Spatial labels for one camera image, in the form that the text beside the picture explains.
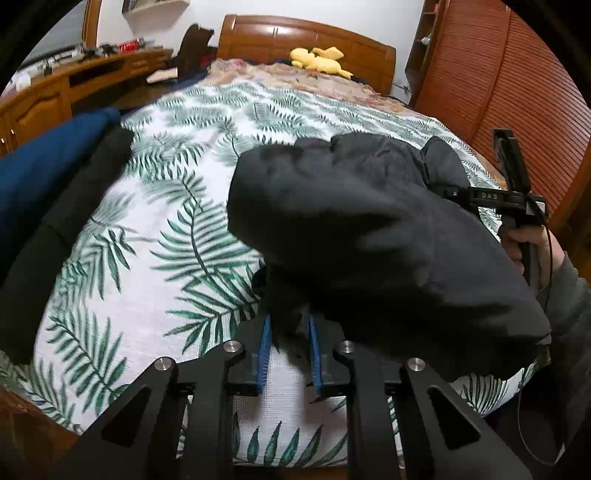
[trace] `white wall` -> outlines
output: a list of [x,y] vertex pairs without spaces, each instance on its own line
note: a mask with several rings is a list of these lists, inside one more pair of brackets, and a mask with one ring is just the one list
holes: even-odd
[[216,46],[226,14],[281,15],[334,25],[392,45],[394,81],[405,85],[404,67],[423,8],[423,0],[191,0],[190,5],[162,5],[123,17],[122,3],[103,0],[98,44],[145,37],[177,50],[189,25],[199,23],[215,30],[209,44]]

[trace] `blue cushion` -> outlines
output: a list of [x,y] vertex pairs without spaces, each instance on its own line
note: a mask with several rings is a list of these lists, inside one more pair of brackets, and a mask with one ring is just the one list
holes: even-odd
[[83,113],[0,160],[0,283],[53,200],[120,121],[115,108]]

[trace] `bed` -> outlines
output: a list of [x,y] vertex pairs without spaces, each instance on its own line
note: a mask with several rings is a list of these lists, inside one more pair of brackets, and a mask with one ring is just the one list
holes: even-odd
[[[271,61],[308,44],[337,46],[350,62],[345,67],[374,88],[286,65],[224,60]],[[87,429],[155,358],[202,356],[255,315],[250,279],[260,255],[227,231],[225,213],[241,152],[355,131],[421,148],[438,135],[473,185],[498,188],[443,124],[376,93],[389,90],[392,47],[313,22],[227,15],[219,55],[204,81],[124,120],[135,132],[133,156],[56,279],[32,364],[13,365],[0,353],[4,381],[67,429]],[[496,232],[499,219],[490,211],[482,218]],[[536,365],[524,369],[529,379]],[[486,415],[515,395],[522,371],[509,379],[467,375],[452,386]],[[344,464],[344,405],[344,398],[319,400],[305,361],[294,364],[272,349],[263,395],[235,399],[235,462]],[[397,433],[393,408],[391,419]]]

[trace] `pillow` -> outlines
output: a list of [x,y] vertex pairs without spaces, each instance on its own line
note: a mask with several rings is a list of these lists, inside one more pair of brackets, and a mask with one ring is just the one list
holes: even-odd
[[116,127],[96,147],[41,220],[0,287],[0,350],[18,364],[33,357],[37,329],[78,234],[131,156],[133,132]]
[[114,108],[83,113],[0,161],[0,284],[80,162],[120,120]]

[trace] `cable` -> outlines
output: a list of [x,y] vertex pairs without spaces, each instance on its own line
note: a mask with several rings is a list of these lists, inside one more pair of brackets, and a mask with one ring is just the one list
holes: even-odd
[[[528,196],[527,198],[531,202],[534,210],[536,210],[538,215],[540,216],[540,219],[543,222],[544,228],[546,229],[546,235],[548,236],[548,247],[550,250],[550,278],[548,279],[548,294],[546,295],[546,299],[544,302],[544,313],[547,314],[548,301],[550,300],[550,290],[552,288],[552,270],[554,267],[554,262],[553,262],[553,257],[552,257],[552,238],[550,236],[550,230],[548,230],[548,226],[546,225],[544,213],[540,209],[540,206],[530,196]],[[531,455],[531,457],[534,460],[536,460],[538,463],[541,463],[542,465],[554,466],[558,462],[558,455],[556,455],[557,458],[554,462],[546,462],[546,461],[540,459],[534,452],[531,451],[530,447],[527,445],[527,442],[525,441],[525,438],[523,438],[523,432],[521,431],[521,419],[520,419],[519,413],[521,411],[521,394],[523,393],[523,387],[525,386],[525,372],[526,371],[527,371],[527,369],[524,368],[523,374],[521,375],[521,382],[519,383],[519,393],[517,394],[517,430],[519,431],[519,437],[521,438],[521,443],[523,443],[523,446],[525,447],[527,452]]]

